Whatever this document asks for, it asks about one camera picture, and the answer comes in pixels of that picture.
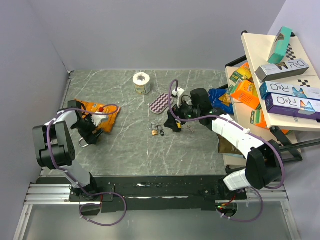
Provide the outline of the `yellow padlock black shackle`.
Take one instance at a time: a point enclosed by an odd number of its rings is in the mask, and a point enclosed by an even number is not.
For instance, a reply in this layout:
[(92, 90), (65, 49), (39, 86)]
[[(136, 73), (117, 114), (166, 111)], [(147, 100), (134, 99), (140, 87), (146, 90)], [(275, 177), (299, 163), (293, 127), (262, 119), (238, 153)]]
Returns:
[(180, 132), (182, 130), (181, 123), (180, 122), (176, 122), (176, 125), (177, 125), (178, 131)]

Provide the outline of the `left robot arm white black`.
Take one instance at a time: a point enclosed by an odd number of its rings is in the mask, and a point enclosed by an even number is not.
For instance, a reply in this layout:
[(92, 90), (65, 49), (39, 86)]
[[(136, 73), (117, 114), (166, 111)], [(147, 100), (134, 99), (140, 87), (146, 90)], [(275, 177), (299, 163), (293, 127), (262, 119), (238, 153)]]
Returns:
[(71, 183), (71, 192), (87, 201), (98, 197), (99, 188), (93, 175), (76, 161), (70, 130), (77, 130), (81, 142), (95, 145), (103, 133), (98, 126), (107, 118), (104, 113), (92, 114), (83, 103), (71, 100), (54, 119), (32, 129), (38, 165), (63, 173)]

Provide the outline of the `small brass padlock with keys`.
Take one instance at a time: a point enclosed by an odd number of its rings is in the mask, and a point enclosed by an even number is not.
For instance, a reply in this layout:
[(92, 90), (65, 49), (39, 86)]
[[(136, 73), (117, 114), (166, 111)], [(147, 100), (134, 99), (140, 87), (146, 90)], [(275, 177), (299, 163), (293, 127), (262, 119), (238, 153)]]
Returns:
[(163, 137), (165, 135), (163, 127), (160, 124), (151, 123), (150, 128), (152, 136), (160, 135)]

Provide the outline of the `large brass padlock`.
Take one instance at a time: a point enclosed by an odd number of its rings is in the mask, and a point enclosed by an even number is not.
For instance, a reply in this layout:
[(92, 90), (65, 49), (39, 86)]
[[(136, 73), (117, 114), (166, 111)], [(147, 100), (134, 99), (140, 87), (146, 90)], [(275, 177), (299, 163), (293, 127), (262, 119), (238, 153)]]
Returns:
[(81, 148), (86, 148), (86, 147), (88, 147), (90, 144), (87, 143), (86, 140), (82, 137), (82, 138), (79, 139), (78, 145), (79, 145)]

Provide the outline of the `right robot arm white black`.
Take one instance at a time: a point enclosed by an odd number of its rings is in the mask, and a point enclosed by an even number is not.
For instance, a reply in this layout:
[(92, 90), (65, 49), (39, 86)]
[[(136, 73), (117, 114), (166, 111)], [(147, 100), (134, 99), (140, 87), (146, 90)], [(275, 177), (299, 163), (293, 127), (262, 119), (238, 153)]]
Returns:
[(183, 97), (184, 90), (180, 87), (170, 91), (168, 101), (176, 98), (176, 104), (169, 105), (168, 119), (164, 124), (166, 128), (179, 132), (181, 125), (186, 122), (199, 121), (231, 143), (246, 159), (244, 169), (229, 173), (223, 178), (218, 187), (218, 193), (223, 199), (230, 199), (237, 190), (243, 188), (266, 188), (277, 179), (280, 179), (279, 186), (283, 185), (285, 169), (276, 141), (266, 141), (254, 135), (250, 129), (239, 125), (222, 109), (214, 108), (203, 88), (192, 91), (191, 104), (187, 104)]

